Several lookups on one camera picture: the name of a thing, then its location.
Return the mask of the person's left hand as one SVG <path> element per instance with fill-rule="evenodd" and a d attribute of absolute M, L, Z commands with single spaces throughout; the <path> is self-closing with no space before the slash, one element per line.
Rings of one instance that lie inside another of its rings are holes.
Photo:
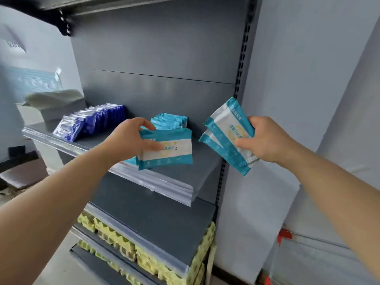
<path fill-rule="evenodd" d="M 99 161 L 102 167 L 110 169 L 118 162 L 139 156 L 141 141 L 141 126 L 156 130 L 155 126 L 142 117 L 127 119 L 113 130 L 113 132 L 98 146 Z"/>

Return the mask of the person's right hand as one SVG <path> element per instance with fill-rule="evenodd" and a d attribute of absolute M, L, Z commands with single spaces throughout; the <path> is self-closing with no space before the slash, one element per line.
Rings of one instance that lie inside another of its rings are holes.
<path fill-rule="evenodd" d="M 286 166 L 301 149 L 301 144 L 270 117 L 249 116 L 248 120 L 255 129 L 253 138 L 259 143 L 256 149 L 249 150 L 254 156 Z"/>

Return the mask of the teal white wet wipe pack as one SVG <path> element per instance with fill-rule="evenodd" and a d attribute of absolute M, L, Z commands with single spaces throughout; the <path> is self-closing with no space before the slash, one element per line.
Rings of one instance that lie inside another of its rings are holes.
<path fill-rule="evenodd" d="M 206 120 L 205 126 L 226 150 L 226 161 L 245 176 L 259 158 L 234 145 L 236 139 L 252 138 L 255 134 L 238 101 L 233 97 L 227 100 Z"/>
<path fill-rule="evenodd" d="M 219 154 L 223 159 L 226 160 L 226 150 L 223 148 L 221 143 L 214 136 L 210 129 L 206 129 L 206 131 L 201 135 L 198 141 L 208 145 L 212 150 L 214 150 L 217 154 Z"/>
<path fill-rule="evenodd" d="M 163 147 L 160 151 L 143 151 L 138 160 L 139 171 L 174 164 L 192 164 L 192 131 L 187 128 L 140 130 L 143 140 L 153 140 Z"/>

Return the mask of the person's right forearm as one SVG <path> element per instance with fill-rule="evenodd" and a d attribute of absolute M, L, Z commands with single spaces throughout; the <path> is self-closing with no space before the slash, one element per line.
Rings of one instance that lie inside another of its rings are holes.
<path fill-rule="evenodd" d="M 278 164 L 297 177 L 380 283 L 380 191 L 293 139 L 280 145 Z"/>

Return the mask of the person's left forearm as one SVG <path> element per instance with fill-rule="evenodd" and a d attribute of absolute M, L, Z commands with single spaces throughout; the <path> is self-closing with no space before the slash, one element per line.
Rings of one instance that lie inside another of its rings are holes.
<path fill-rule="evenodd" d="M 120 161 L 103 142 L 0 207 L 0 285 L 31 285 L 102 177 Z"/>

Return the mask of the row of teal packets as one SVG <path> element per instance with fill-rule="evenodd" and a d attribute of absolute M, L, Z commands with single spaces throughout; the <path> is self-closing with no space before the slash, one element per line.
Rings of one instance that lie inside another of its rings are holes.
<path fill-rule="evenodd" d="M 188 118 L 181 115 L 160 113 L 151 118 L 150 122 L 155 126 L 156 130 L 182 129 L 187 128 Z M 148 130 L 143 126 L 141 126 L 141 128 L 142 130 Z M 138 160 L 136 157 L 125 160 L 125 162 L 138 167 Z"/>

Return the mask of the row of dark blue packets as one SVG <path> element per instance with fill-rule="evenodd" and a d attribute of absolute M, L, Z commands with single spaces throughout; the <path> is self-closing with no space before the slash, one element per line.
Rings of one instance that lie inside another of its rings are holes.
<path fill-rule="evenodd" d="M 125 121 L 126 117 L 124 105 L 105 103 L 90 106 L 63 116 L 52 134 L 54 137 L 73 143 L 79 138 L 94 136 L 114 129 Z"/>

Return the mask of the grey metal shelving unit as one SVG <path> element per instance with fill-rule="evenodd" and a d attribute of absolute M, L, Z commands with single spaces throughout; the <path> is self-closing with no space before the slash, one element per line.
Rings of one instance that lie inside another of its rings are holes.
<path fill-rule="evenodd" d="M 175 0 L 76 18 L 71 42 L 89 105 L 125 105 L 128 117 L 184 115 L 193 164 L 138 171 L 121 162 L 85 211 L 187 277 L 216 221 L 229 166 L 198 142 L 227 99 L 242 99 L 262 0 Z M 106 284 L 167 285 L 75 225 L 70 254 Z"/>

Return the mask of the red plastic tag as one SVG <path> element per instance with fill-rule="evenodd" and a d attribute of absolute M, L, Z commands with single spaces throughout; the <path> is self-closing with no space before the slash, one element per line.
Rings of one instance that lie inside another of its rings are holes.
<path fill-rule="evenodd" d="M 281 229 L 277 236 L 277 244 L 279 247 L 281 246 L 283 239 L 292 240 L 293 239 L 292 232 L 287 229 Z"/>

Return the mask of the white folded cloth stack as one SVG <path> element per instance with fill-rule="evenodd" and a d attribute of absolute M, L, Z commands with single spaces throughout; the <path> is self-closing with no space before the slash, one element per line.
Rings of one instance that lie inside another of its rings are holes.
<path fill-rule="evenodd" d="M 80 91 L 69 89 L 52 92 L 35 92 L 27 95 L 16 107 L 25 125 L 61 119 L 86 108 Z"/>

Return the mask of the stack of yellow egg trays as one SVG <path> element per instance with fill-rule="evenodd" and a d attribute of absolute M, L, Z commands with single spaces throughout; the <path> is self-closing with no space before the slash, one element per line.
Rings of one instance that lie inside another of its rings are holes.
<path fill-rule="evenodd" d="M 140 246 L 135 245 L 132 241 L 122 236 L 112 227 L 108 226 L 100 219 L 94 217 L 86 211 L 83 211 L 77 218 L 77 224 L 92 233 L 96 233 L 100 239 L 108 245 L 119 250 L 121 255 L 137 264 L 146 270 L 148 273 L 156 276 L 159 280 L 164 281 L 167 285 L 200 285 L 203 274 L 205 272 L 205 264 L 203 260 L 206 256 L 214 239 L 216 225 L 211 222 L 205 231 L 200 244 L 197 247 L 195 256 L 189 267 L 187 277 L 180 277 L 163 262 L 156 259 L 151 254 L 147 253 Z"/>

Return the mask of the brown padded stool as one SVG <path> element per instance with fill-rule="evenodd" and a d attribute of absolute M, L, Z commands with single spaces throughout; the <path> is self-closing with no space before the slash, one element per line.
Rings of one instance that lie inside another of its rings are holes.
<path fill-rule="evenodd" d="M 48 177 L 47 167 L 40 158 L 0 173 L 0 180 L 15 190 L 29 188 L 46 177 Z"/>

